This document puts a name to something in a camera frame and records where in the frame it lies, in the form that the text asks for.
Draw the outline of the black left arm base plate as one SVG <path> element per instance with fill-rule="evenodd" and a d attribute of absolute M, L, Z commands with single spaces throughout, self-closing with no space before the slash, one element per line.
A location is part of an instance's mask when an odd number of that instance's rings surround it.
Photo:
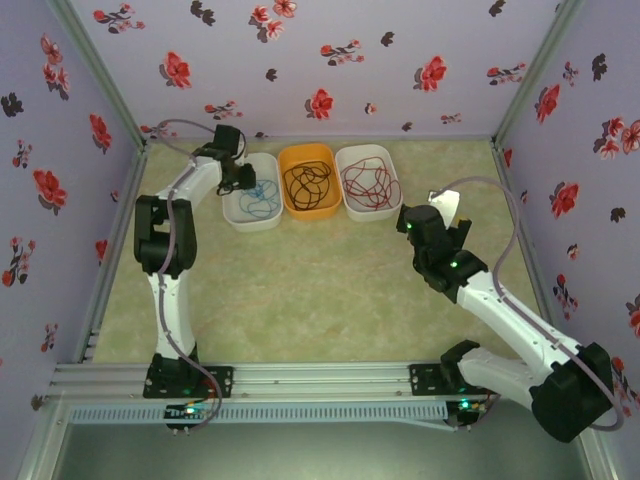
<path fill-rule="evenodd" d="M 217 396 L 213 377 L 223 398 L 229 398 L 233 386 L 234 369 L 230 366 L 207 367 L 209 375 L 190 365 L 176 368 L 151 365 L 147 371 L 142 396 L 147 399 L 168 398 L 215 398 Z"/>

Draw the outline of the aluminium lower frame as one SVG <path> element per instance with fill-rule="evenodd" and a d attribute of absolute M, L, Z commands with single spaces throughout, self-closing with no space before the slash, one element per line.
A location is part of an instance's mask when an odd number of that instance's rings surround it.
<path fill-rule="evenodd" d="M 478 424 L 444 421 L 75 424 L 45 406 L 18 480 L 631 480 L 603 437 L 548 437 L 502 401 Z"/>

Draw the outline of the orange plastic bin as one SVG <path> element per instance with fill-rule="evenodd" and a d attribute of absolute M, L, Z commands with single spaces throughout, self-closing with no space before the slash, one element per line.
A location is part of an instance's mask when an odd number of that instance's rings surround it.
<path fill-rule="evenodd" d="M 300 221 L 322 220 L 341 205 L 332 150 L 325 144 L 309 143 L 284 148 L 278 155 L 284 205 Z"/>

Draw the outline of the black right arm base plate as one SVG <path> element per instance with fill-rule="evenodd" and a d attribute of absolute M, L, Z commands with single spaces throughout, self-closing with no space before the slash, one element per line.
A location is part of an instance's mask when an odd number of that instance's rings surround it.
<path fill-rule="evenodd" d="M 408 366 L 413 396 L 474 396 L 493 395 L 494 392 L 467 383 L 456 366 L 440 363 L 418 363 Z"/>

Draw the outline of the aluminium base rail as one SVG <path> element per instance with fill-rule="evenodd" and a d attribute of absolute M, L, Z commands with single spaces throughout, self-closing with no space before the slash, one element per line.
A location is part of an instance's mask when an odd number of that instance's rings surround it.
<path fill-rule="evenodd" d="M 236 363 L 232 401 L 364 401 L 458 399 L 413 396 L 403 362 Z M 144 364 L 68 364 L 55 368 L 47 395 L 93 400 L 147 399 L 142 396 L 148 367 Z M 496 393 L 491 384 L 470 383 Z"/>

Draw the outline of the white plastic bin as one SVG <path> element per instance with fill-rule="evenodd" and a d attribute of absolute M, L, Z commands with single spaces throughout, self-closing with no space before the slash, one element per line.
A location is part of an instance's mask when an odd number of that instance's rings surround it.
<path fill-rule="evenodd" d="M 279 225 L 284 210 L 280 171 L 276 158 L 252 153 L 245 158 L 256 172 L 256 187 L 236 190 L 222 198 L 224 219 L 238 232 L 269 230 Z"/>
<path fill-rule="evenodd" d="M 388 150 L 377 144 L 341 148 L 335 166 L 349 218 L 372 222 L 391 218 L 403 203 L 399 178 Z"/>

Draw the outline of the aluminium corner post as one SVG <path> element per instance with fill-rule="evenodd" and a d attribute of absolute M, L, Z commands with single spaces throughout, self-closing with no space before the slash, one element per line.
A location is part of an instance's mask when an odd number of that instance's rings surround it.
<path fill-rule="evenodd" d="M 498 129 L 491 137 L 491 145 L 494 149 L 501 146 L 517 122 L 525 109 L 526 102 L 533 95 L 534 87 L 552 62 L 571 24 L 585 3 L 586 0 L 562 0 L 559 3 L 548 32 L 534 55 Z"/>
<path fill-rule="evenodd" d="M 142 151 L 147 141 L 143 139 L 142 134 L 139 132 L 133 115 L 108 71 L 102 56 L 82 24 L 71 0 L 45 1 L 54 13 L 59 24 L 70 37 L 76 51 L 85 62 L 106 100 L 113 108 L 119 124 L 126 130 L 137 148 Z"/>

